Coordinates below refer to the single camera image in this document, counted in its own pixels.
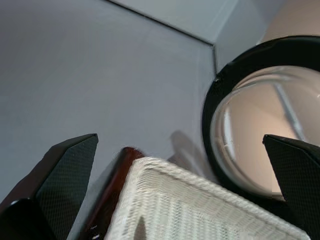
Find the black carbon fiber panel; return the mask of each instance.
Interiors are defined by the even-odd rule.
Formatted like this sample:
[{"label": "black carbon fiber panel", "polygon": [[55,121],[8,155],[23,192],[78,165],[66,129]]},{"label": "black carbon fiber panel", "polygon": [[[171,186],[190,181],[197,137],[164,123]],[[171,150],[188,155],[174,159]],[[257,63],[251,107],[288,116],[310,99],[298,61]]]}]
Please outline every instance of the black carbon fiber panel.
[{"label": "black carbon fiber panel", "polygon": [[68,148],[36,193],[58,240],[67,238],[86,195],[97,143],[93,136]]},{"label": "black carbon fiber panel", "polygon": [[266,135],[266,151],[289,207],[312,239],[320,239],[320,148]]}]

